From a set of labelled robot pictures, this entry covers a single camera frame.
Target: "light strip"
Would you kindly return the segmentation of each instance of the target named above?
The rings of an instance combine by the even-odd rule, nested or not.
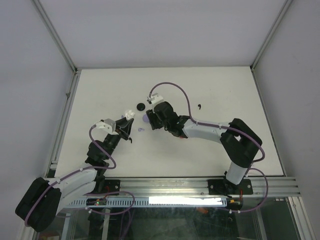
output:
[[[150,196],[149,204],[174,204],[174,205],[195,205],[195,206],[216,206],[223,205],[220,197],[193,198],[182,196]]]

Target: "small black object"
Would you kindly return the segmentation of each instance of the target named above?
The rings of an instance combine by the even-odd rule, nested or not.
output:
[[[139,111],[143,111],[146,109],[146,105],[142,102],[138,103],[138,105],[136,106],[136,109],[138,109]]]

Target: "small purple object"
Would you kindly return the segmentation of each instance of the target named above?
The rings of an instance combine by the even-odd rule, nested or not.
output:
[[[142,120],[143,120],[145,123],[149,123],[149,118],[148,118],[147,114],[143,115]]]

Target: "white table surface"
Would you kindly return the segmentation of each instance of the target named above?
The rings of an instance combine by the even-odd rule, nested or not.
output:
[[[283,171],[267,124],[257,88],[249,67],[123,68],[82,70],[61,152],[56,176],[77,169],[87,158],[89,128],[100,119],[118,120],[125,110],[134,110],[130,137],[121,140],[113,157],[117,168],[107,170],[109,177],[207,177],[222,176],[230,159],[221,144],[208,140],[180,139],[163,129],[152,131],[143,122],[151,88],[169,81],[188,94],[193,117],[212,122],[242,119],[263,141],[266,158],[254,167],[266,175],[281,176]],[[156,88],[178,115],[187,115],[184,95],[174,86]],[[145,103],[146,109],[136,109]],[[106,132],[93,130],[103,141]]]

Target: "purple cable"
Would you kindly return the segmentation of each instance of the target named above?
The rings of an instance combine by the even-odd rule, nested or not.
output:
[[[91,141],[93,142],[94,145],[96,145],[96,147],[98,149],[100,149],[105,155],[107,155],[107,157],[113,162],[113,166],[112,167],[107,167],[106,169],[115,169],[117,167],[116,161],[113,159],[113,157],[107,153],[97,142],[96,140],[94,140],[94,138],[92,137],[92,130],[96,127],[97,125],[93,125],[92,127],[90,127],[89,130],[89,138],[91,139]]]
[[[189,97],[187,95],[187,93],[185,92],[185,90],[182,89],[182,87],[180,87],[179,85],[173,83],[173,82],[169,82],[169,81],[164,81],[164,82],[160,82],[158,84],[156,84],[150,91],[149,93],[149,98],[151,98],[151,95],[153,93],[153,91],[155,90],[156,87],[160,86],[160,85],[164,85],[164,84],[168,84],[168,85],[173,85],[175,87],[177,87],[178,89],[180,89],[182,91],[182,93],[184,94],[185,96],[185,99],[186,99],[186,103],[187,103],[187,106],[188,106],[188,112],[189,112],[189,117],[190,117],[190,120],[192,122],[194,122],[195,124],[197,125],[202,125],[202,126],[207,126],[207,127],[214,127],[214,128],[222,128],[222,129],[227,129],[227,130],[232,130],[234,132],[237,132],[238,134],[241,134],[242,136],[248,138],[250,141],[252,141],[258,148],[259,150],[261,151],[262,153],[262,157],[257,159],[257,160],[254,160],[253,162],[256,163],[256,162],[260,162],[262,161],[263,159],[265,159],[266,157],[266,154],[265,154],[265,151],[263,150],[263,148],[259,145],[259,143],[254,140],[251,136],[249,136],[248,134],[246,134],[245,132],[241,131],[241,130],[238,130],[236,128],[233,128],[233,127],[229,127],[229,126],[219,126],[217,124],[213,124],[213,123],[205,123],[205,122],[200,122],[200,121],[196,121],[192,115],[191,115],[191,105],[190,105],[190,101],[189,101]]]
[[[125,213],[121,216],[121,222],[120,222],[120,231],[119,231],[119,240],[121,240],[121,232],[122,232],[122,224],[124,222]]]
[[[261,173],[262,176],[264,177],[264,180],[265,180],[265,195],[264,195],[264,198],[262,199],[262,201],[261,201],[257,206],[255,206],[255,207],[253,207],[253,208],[250,208],[250,209],[241,210],[241,211],[240,211],[241,213],[252,212],[252,211],[257,210],[258,208],[260,208],[260,207],[265,203],[265,201],[267,200],[268,192],[269,192],[269,184],[268,184],[268,179],[267,179],[266,175],[265,175],[261,170],[259,170],[259,169],[257,169],[257,168],[249,168],[249,170],[256,170],[256,171],[258,171],[259,173]],[[230,212],[230,210],[229,210],[229,209],[226,209],[226,208],[219,208],[219,209]],[[238,213],[237,210],[231,210],[231,212],[232,212],[232,213]]]
[[[101,215],[119,215],[119,214],[124,214],[124,213],[126,213],[127,211],[129,211],[133,207],[133,205],[135,204],[135,201],[136,201],[135,196],[131,192],[129,192],[129,191],[111,191],[111,192],[108,192],[105,196],[109,196],[109,195],[112,195],[112,194],[120,194],[120,193],[129,194],[132,197],[131,205],[128,208],[126,208],[125,210],[111,213],[111,212],[95,211],[92,208],[88,208],[88,209],[90,209],[94,213],[101,214]],[[88,193],[88,194],[86,194],[86,196],[101,196],[101,195],[103,195],[103,194],[101,194],[101,193]]]
[[[129,222],[128,222],[128,225],[126,226],[126,229],[125,229],[125,231],[123,232],[120,240],[124,240],[124,239],[125,239],[125,237],[126,237],[126,235],[127,235],[127,233],[128,233],[128,230],[129,230],[129,228],[130,228],[130,225],[131,225],[131,223],[132,223],[132,220],[133,220],[133,218],[134,218],[135,211],[133,210],[132,216],[131,216],[131,214],[130,214],[130,211],[128,211],[128,213],[129,213]]]
[[[78,169],[78,170],[75,170],[69,174],[67,174],[66,176],[62,177],[60,179],[60,181],[63,181],[83,170],[87,170],[87,169],[113,169],[113,168],[110,168],[110,167],[106,167],[106,166],[87,166],[87,167],[84,167],[82,170]],[[30,218],[30,215],[32,214],[32,212],[35,210],[36,206],[39,204],[39,202],[41,201],[41,199],[46,195],[46,193],[49,191],[49,189],[51,189],[53,186],[55,186],[56,184],[58,184],[57,181],[53,182],[52,184],[50,184],[46,190],[43,191],[43,193],[40,195],[40,197],[37,199],[37,201],[35,201],[34,205],[31,207],[30,211],[28,212],[28,214],[26,215],[25,219],[24,219],[24,225],[26,227],[29,227],[28,225],[28,220]],[[126,194],[129,194],[132,196],[133,198],[133,201],[132,201],[132,204],[130,205],[129,208],[127,208],[125,211],[121,211],[121,212],[117,212],[117,213],[110,213],[110,214],[103,214],[103,215],[117,215],[117,214],[122,214],[122,213],[125,213],[126,211],[128,211],[135,203],[135,196],[131,193],[131,192],[128,192],[128,191],[115,191],[115,192],[109,192],[109,194],[117,194],[117,193],[126,193]],[[95,213],[98,213],[98,214],[102,214],[101,212],[98,212],[98,211],[94,211],[92,210],[92,212],[95,212]]]

